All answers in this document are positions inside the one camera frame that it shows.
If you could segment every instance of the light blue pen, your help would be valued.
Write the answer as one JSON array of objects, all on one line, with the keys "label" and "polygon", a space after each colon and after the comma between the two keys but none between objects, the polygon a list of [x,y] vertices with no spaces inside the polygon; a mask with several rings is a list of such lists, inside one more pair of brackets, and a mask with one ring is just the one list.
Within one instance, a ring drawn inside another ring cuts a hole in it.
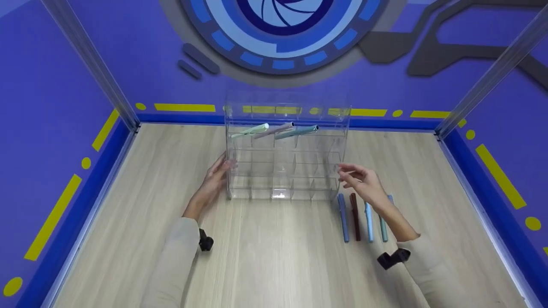
[{"label": "light blue pen", "polygon": [[318,130],[319,130],[318,125],[312,125],[312,126],[306,126],[306,127],[295,127],[295,129],[293,129],[293,130],[289,130],[287,132],[277,134],[274,137],[274,139],[278,140],[278,139],[284,139],[284,138],[297,136],[297,135],[315,133]]},{"label": "light blue pen", "polygon": [[341,212],[341,221],[342,221],[342,237],[345,243],[349,242],[348,237],[348,227],[346,225],[346,205],[344,204],[344,195],[342,193],[337,195],[339,200],[339,211]]},{"label": "light blue pen", "polygon": [[367,218],[367,235],[369,236],[369,243],[373,243],[373,215],[371,213],[371,206],[366,204],[366,218]]}]

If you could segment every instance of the clear acrylic organizer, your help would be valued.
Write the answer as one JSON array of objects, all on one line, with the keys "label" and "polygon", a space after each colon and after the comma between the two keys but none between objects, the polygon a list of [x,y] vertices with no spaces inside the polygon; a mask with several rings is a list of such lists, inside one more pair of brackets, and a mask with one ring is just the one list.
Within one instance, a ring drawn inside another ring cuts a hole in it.
[{"label": "clear acrylic organizer", "polygon": [[[339,190],[350,120],[346,100],[295,92],[229,92],[225,104],[229,198],[332,200]],[[293,122],[318,125],[315,133],[276,140],[233,134],[268,123],[270,129]]]}]

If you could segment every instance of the right hand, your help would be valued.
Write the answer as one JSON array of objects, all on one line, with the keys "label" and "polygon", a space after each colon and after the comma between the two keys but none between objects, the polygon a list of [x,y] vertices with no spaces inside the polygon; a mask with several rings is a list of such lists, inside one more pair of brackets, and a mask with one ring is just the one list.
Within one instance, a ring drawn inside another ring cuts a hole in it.
[{"label": "right hand", "polygon": [[344,188],[352,187],[356,193],[373,207],[390,203],[377,173],[356,164],[339,164],[339,181],[346,182]]}]

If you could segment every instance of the marker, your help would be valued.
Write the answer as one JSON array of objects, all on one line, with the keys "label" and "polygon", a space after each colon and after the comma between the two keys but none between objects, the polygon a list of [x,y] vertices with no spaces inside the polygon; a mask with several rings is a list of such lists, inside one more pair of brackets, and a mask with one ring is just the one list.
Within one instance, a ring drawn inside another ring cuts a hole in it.
[{"label": "marker", "polygon": [[[390,200],[390,202],[392,202],[392,204],[394,204],[394,199],[392,198],[392,195],[388,195],[388,199]],[[380,233],[383,237],[383,242],[388,242],[388,233],[386,232],[386,222],[384,221],[384,219],[379,215],[379,219],[380,219]]]},{"label": "marker", "polygon": [[288,132],[283,132],[283,133],[277,134],[274,137],[274,139],[278,140],[278,139],[284,139],[284,138],[297,136],[297,135],[315,133],[318,130],[319,130],[318,125],[312,125],[312,126],[307,126],[307,127],[295,127],[295,129],[290,130]]},{"label": "marker", "polygon": [[257,125],[257,126],[248,128],[248,129],[246,129],[242,132],[239,132],[237,134],[234,134],[234,135],[230,136],[230,138],[237,138],[237,137],[240,137],[240,136],[254,135],[256,133],[262,133],[262,132],[266,131],[268,128],[269,128],[268,123]]},{"label": "marker", "polygon": [[380,234],[383,237],[383,242],[388,242],[388,233],[386,233],[386,222],[384,219],[379,215],[380,219]]},{"label": "marker", "polygon": [[358,203],[356,201],[356,194],[353,192],[350,194],[350,204],[352,205],[352,216],[354,216],[354,231],[356,232],[356,241],[362,240],[362,233],[359,231],[359,217],[358,217]]},{"label": "marker", "polygon": [[294,126],[295,126],[295,123],[289,122],[289,123],[286,123],[282,126],[271,128],[271,129],[267,130],[264,133],[255,134],[253,136],[253,139],[258,139],[258,138],[265,137],[265,136],[268,136],[268,135],[283,132],[284,130],[292,129]]},{"label": "marker", "polygon": [[344,195],[342,193],[337,195],[339,200],[339,211],[341,212],[341,221],[342,221],[342,237],[345,243],[349,242],[348,238],[348,227],[346,226],[346,205],[344,204]]},{"label": "marker", "polygon": [[371,206],[366,202],[366,217],[367,217],[367,235],[369,243],[373,243],[373,215],[371,214]]}]

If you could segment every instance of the teal pen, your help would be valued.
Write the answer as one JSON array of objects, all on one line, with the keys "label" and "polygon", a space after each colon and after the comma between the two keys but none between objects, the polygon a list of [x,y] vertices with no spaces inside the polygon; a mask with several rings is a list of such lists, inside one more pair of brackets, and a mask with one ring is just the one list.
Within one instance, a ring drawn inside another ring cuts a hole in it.
[{"label": "teal pen", "polygon": [[292,137],[292,136],[315,133],[318,130],[319,130],[318,125],[312,125],[312,126],[307,126],[307,127],[295,127],[295,129],[290,130],[288,132],[283,132],[283,133],[277,134],[274,137],[274,139],[279,140],[279,139],[284,139],[284,138],[288,138],[288,137]]},{"label": "teal pen", "polygon": [[379,215],[380,219],[380,234],[383,237],[383,242],[388,242],[388,233],[386,233],[386,222],[384,219]]},{"label": "teal pen", "polygon": [[[390,202],[392,202],[392,204],[394,204],[394,199],[392,198],[392,195],[388,195],[388,199],[390,200]],[[383,242],[388,242],[388,233],[386,232],[386,222],[380,215],[379,215],[379,219],[380,219],[380,232],[383,237]]]}]

